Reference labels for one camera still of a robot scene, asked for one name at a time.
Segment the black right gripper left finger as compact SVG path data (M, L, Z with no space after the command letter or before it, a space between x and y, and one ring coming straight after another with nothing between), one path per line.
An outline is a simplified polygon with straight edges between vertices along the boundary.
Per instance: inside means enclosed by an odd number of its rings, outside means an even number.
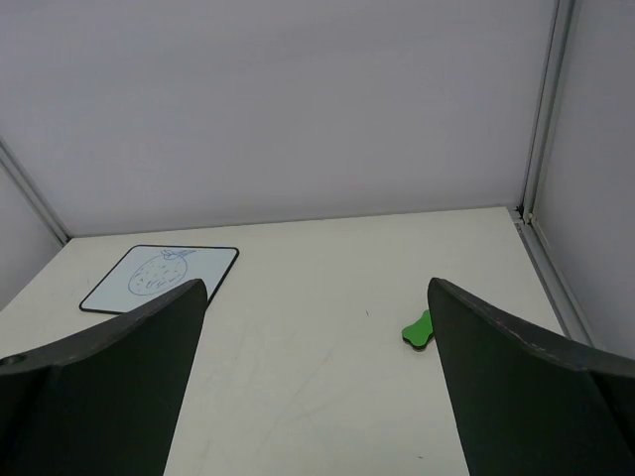
M163 474L206 309L190 280L2 358L2 474Z

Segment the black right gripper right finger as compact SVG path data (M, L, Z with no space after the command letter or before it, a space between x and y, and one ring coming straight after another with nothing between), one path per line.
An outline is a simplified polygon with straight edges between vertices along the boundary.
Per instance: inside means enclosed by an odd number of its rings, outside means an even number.
M444 279L431 279L428 302L470 474L633 474L633 360Z

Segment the green bone-shaped eraser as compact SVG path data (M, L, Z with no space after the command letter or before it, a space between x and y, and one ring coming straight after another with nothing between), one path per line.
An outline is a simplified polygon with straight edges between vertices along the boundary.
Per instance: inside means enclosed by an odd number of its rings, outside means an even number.
M413 350L424 351L435 338L430 311L426 309L416 322L404 327L401 336Z

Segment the small black-framed whiteboard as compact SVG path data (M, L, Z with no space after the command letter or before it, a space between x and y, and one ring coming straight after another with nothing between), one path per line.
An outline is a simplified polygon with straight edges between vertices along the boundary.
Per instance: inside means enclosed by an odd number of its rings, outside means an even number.
M235 247L136 245L80 302L84 312L117 315L190 281L212 301L239 257Z

